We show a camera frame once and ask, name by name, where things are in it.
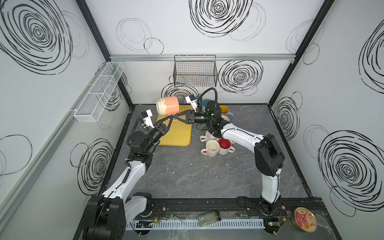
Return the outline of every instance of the yellow mat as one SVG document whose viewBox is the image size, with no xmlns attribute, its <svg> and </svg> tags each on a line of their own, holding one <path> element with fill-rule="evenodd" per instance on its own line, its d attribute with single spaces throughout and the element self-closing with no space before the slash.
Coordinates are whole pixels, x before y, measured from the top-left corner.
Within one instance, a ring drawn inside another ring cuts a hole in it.
<svg viewBox="0 0 384 240">
<path fill-rule="evenodd" d="M 193 109 L 191 105 L 180 105 L 179 112 Z M 158 115 L 157 121 L 165 118 L 166 116 Z M 192 124 L 185 124 L 180 121 L 173 121 L 170 126 L 169 131 L 166 135 L 160 138 L 159 145 L 166 146 L 188 146 L 191 143 L 191 132 L 192 132 Z"/>
</svg>

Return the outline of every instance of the white mesh shelf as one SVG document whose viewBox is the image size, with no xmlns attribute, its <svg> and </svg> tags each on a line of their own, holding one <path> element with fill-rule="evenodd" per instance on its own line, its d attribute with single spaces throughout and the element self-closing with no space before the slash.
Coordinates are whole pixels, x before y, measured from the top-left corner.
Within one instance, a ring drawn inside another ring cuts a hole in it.
<svg viewBox="0 0 384 240">
<path fill-rule="evenodd" d="M 73 115 L 79 122 L 97 122 L 99 120 L 123 71 L 122 62 L 108 62 L 103 66 L 100 76 Z"/>
</svg>

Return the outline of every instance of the black frame post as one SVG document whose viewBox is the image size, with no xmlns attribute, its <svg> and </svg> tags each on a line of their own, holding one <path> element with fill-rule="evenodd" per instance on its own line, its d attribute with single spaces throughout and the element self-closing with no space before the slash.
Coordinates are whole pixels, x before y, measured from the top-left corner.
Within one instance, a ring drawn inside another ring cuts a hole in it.
<svg viewBox="0 0 384 240">
<path fill-rule="evenodd" d="M 268 103 L 269 106 L 272 106 L 275 103 L 275 101 L 277 100 L 279 94 L 283 90 L 285 84 L 289 80 L 289 78 L 290 78 L 291 74 L 293 73 L 294 69 L 296 68 L 297 64 L 300 62 L 301 57 L 303 56 L 304 52 L 306 51 L 308 45 L 311 43 L 312 38 L 316 34 L 317 30 L 319 29 L 321 23 L 323 22 L 325 16 L 328 14 L 328 12 L 331 9 L 334 2 L 335 2 L 335 0 L 325 0 L 323 2 L 323 5 L 321 6 L 319 12 L 317 13 L 315 19 L 312 22 L 312 25 L 310 26 L 307 34 L 305 35 L 303 41 L 301 42 L 299 48 L 297 49 L 295 60 L 293 61 L 293 63 L 291 63 L 288 66 L 288 68 L 285 71 L 279 85 L 277 86 L 275 92 L 273 93 L 272 98 L 269 100 L 269 103 Z"/>
<path fill-rule="evenodd" d="M 107 45 L 105 44 L 103 37 L 101 36 L 101 33 L 99 29 L 97 28 L 96 22 L 93 19 L 93 16 L 91 14 L 91 11 L 88 8 L 87 3 L 85 0 L 76 0 L 77 5 L 80 8 L 81 13 L 83 14 L 83 17 L 85 21 L 87 22 L 87 25 L 89 27 L 89 30 L 91 31 L 93 38 L 95 39 L 97 45 L 99 46 L 99 49 L 101 51 L 101 54 L 103 55 L 105 61 L 111 60 L 111 54 L 109 53 L 109 50 L 107 48 Z M 129 108 L 132 110 L 133 103 L 131 100 L 131 97 L 129 96 L 127 89 L 125 88 L 124 84 L 121 81 L 118 81 L 119 89 L 124 96 L 125 101 L 127 102 Z"/>
</svg>

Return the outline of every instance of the label on tin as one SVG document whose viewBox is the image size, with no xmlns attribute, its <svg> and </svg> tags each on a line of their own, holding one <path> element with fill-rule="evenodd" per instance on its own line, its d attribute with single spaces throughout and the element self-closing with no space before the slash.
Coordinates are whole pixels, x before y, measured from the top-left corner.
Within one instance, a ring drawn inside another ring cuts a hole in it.
<svg viewBox="0 0 384 240">
<path fill-rule="evenodd" d="M 314 232 L 317 228 L 316 218 L 304 207 L 296 208 L 295 220 L 297 225 L 306 232 Z"/>
</svg>

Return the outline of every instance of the white mug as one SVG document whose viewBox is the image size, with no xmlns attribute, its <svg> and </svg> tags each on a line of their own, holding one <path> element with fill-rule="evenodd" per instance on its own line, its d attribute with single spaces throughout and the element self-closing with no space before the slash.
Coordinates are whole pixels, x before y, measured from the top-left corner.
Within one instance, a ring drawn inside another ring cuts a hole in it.
<svg viewBox="0 0 384 240">
<path fill-rule="evenodd" d="M 200 136 L 200 141 L 202 142 L 208 142 L 209 140 L 218 140 L 218 137 L 214 137 L 209 131 L 205 132 L 205 135 Z"/>
<path fill-rule="evenodd" d="M 207 155 L 208 157 L 214 157 L 217 155 L 218 151 L 220 149 L 220 146 L 217 141 L 215 140 L 209 140 L 205 144 L 205 148 L 202 149 L 200 152 L 204 155 Z"/>
<path fill-rule="evenodd" d="M 221 138 L 218 141 L 218 143 L 219 143 L 219 150 L 218 150 L 219 154 L 226 155 L 229 152 L 235 152 L 235 148 L 232 147 L 232 143 L 228 139 Z"/>
</svg>

